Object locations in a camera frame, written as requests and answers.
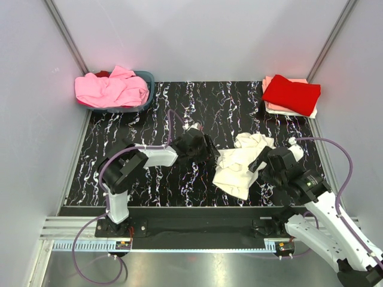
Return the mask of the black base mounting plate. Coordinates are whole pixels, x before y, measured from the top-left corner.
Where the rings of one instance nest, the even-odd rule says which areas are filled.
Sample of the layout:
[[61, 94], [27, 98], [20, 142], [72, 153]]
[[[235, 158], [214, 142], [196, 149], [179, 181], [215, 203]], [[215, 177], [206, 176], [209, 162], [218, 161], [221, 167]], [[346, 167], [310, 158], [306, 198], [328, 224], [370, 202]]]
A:
[[96, 237], [132, 239], [134, 250], [256, 249], [287, 235], [273, 223], [295, 207], [130, 207], [121, 224], [96, 220]]

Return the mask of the aluminium frame rail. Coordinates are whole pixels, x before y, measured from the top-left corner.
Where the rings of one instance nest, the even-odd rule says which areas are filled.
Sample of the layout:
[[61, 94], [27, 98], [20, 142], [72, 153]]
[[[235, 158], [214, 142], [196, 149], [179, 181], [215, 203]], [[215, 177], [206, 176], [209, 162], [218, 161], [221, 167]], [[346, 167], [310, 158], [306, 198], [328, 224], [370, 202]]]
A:
[[49, 216], [41, 230], [40, 239], [74, 239], [78, 232], [94, 217], [83, 216]]

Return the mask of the folded red t shirt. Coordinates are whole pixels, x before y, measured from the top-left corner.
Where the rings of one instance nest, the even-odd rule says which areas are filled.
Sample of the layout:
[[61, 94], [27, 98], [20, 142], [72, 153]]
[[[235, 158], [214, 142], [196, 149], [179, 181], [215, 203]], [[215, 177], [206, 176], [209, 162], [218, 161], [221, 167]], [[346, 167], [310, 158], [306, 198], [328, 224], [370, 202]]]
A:
[[282, 75], [265, 76], [262, 81], [263, 96], [268, 110], [292, 112], [304, 117], [316, 116], [316, 105], [321, 95], [319, 84], [309, 84], [305, 79], [288, 79]]

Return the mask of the left aluminium corner post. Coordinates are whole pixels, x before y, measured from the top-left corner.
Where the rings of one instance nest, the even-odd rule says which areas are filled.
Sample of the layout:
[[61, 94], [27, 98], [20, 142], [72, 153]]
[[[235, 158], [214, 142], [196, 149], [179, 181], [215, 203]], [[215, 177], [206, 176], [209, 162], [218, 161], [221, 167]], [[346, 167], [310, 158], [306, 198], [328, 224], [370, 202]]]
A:
[[69, 52], [78, 66], [79, 70], [86, 74], [89, 72], [89, 69], [57, 7], [54, 1], [52, 0], [42, 0], [44, 6], [46, 7], [50, 17], [54, 21], [60, 35], [62, 36], [67, 48], [69, 49]]

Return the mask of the teal plastic laundry basket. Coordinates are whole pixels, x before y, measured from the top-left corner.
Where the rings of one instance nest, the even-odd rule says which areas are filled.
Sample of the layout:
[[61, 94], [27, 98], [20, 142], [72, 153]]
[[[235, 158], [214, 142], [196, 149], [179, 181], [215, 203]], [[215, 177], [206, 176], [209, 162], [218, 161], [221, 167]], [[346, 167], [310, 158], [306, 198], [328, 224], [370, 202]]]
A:
[[135, 113], [148, 109], [154, 97], [155, 80], [146, 71], [116, 66], [112, 72], [88, 73], [75, 79], [77, 103], [109, 113]]

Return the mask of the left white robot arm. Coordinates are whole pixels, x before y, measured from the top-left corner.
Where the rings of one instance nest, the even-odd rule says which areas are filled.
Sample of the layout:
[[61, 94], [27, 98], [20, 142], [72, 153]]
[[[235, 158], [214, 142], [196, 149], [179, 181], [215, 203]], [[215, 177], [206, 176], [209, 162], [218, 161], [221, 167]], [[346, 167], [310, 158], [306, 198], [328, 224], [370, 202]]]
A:
[[110, 232], [121, 237], [129, 231], [128, 189], [145, 168], [201, 163], [219, 156], [212, 139], [198, 123], [175, 139], [169, 135], [161, 146], [138, 145], [126, 139], [117, 143], [97, 163], [99, 183], [107, 200], [105, 220]]

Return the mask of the aluminium corner post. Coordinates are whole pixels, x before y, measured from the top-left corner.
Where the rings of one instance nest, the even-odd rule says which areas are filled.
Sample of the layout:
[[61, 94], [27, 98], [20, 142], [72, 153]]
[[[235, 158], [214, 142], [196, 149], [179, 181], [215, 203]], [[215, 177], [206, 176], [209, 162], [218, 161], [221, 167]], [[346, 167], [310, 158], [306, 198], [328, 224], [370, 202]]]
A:
[[86, 74], [89, 72], [89, 69], [57, 7], [54, 1], [52, 0], [42, 0], [44, 6], [46, 7], [50, 17], [54, 21], [60, 35], [62, 36], [67, 48], [69, 49], [69, 52], [78, 66], [79, 70]]
[[358, 4], [358, 0], [347, 0], [339, 17], [337, 18], [333, 28], [331, 29], [322, 49], [320, 50], [314, 64], [312, 65], [311, 70], [309, 71], [309, 74], [306, 78], [308, 83], [313, 82], [316, 74], [318, 73], [321, 65], [323, 64], [324, 60], [326, 59], [328, 53], [330, 52], [331, 48], [333, 47], [333, 44], [337, 40], [338, 36], [340, 35], [343, 27], [345, 26], [346, 22], [348, 21], [350, 15], [352, 14], [355, 6]]

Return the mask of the right aluminium corner post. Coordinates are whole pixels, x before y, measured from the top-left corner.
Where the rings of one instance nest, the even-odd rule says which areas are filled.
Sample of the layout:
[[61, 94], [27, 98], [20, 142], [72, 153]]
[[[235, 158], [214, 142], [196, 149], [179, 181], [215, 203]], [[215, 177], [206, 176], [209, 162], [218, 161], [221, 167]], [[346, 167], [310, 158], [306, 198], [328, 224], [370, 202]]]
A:
[[309, 74], [306, 78], [308, 83], [313, 82], [316, 74], [318, 73], [321, 65], [323, 64], [324, 60], [326, 59], [328, 53], [330, 52], [331, 48], [333, 47], [333, 44], [337, 40], [338, 36], [340, 35], [343, 27], [345, 26], [346, 22], [348, 21], [350, 15], [352, 14], [355, 6], [358, 4], [358, 0], [347, 0], [339, 17], [337, 18], [333, 28], [331, 29], [322, 49], [320, 50], [314, 64], [312, 65], [311, 70], [309, 71]]

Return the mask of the red t shirt in basket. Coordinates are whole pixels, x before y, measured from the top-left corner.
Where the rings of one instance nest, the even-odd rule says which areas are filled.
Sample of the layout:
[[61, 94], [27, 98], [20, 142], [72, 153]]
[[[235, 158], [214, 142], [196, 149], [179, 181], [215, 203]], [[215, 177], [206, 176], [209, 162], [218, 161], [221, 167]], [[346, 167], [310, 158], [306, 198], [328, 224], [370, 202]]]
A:
[[100, 72], [95, 73], [95, 76], [97, 76], [98, 78], [102, 78], [102, 77], [108, 78], [110, 76], [110, 72], [100, 71]]

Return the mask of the pink crumpled t shirt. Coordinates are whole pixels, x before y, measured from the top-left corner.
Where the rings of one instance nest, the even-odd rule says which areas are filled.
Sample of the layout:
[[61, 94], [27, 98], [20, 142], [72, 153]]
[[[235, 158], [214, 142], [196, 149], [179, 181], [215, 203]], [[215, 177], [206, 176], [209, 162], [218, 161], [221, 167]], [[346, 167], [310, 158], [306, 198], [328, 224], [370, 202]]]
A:
[[136, 72], [116, 66], [108, 78], [93, 73], [75, 79], [77, 102], [90, 108], [135, 108], [145, 104], [150, 91]]

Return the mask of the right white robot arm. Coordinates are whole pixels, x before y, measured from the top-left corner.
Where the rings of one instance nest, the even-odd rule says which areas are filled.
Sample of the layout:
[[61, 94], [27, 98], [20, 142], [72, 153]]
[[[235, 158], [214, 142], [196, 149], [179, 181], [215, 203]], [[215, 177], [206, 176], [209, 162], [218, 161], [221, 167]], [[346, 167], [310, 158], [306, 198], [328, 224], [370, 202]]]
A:
[[288, 148], [266, 146], [248, 170], [260, 170], [262, 180], [297, 200], [327, 231], [311, 226], [302, 214], [287, 206], [269, 219], [254, 221], [254, 236], [302, 241], [334, 269], [342, 286], [382, 286], [382, 250], [341, 208], [326, 180], [299, 163], [302, 157], [303, 149], [296, 143]]

